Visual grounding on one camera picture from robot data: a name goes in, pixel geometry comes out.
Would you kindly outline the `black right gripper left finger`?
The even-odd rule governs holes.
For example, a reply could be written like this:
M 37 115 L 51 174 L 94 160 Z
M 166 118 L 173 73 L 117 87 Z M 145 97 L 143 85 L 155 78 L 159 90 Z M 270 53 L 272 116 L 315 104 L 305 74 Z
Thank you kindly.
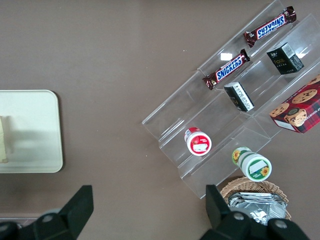
M 0 224 L 2 240 L 76 240 L 94 211 L 93 188 L 83 185 L 57 213 L 47 213 L 19 228 L 14 221 Z

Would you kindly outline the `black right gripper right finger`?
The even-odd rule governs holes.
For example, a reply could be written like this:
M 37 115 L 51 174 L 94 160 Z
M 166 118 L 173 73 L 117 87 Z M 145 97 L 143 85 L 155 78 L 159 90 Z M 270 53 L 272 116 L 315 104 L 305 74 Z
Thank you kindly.
M 217 186 L 206 186 L 206 212 L 211 224 L 202 240 L 308 240 L 293 221 L 273 218 L 267 225 L 257 223 L 244 213 L 231 211 Z

